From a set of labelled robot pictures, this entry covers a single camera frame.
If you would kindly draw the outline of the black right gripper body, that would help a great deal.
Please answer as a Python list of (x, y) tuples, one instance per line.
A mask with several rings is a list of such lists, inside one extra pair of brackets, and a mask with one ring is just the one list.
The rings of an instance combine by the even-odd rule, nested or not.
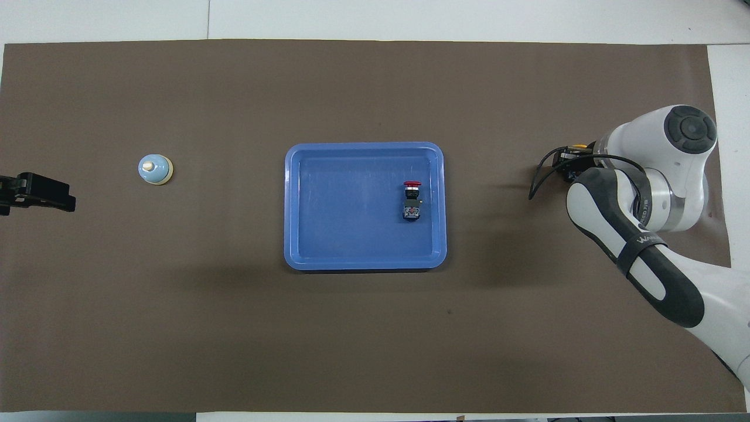
[(595, 158), (590, 158), (594, 146), (567, 146), (558, 152), (558, 173), (567, 183), (573, 183), (589, 168), (597, 166)]

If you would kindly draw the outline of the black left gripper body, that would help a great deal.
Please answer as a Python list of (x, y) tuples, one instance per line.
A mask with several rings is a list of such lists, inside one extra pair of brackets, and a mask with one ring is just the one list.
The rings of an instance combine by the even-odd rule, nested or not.
[(70, 185), (45, 176), (22, 172), (17, 176), (2, 176), (1, 201), (6, 204), (32, 204), (33, 198), (62, 200), (69, 194)]

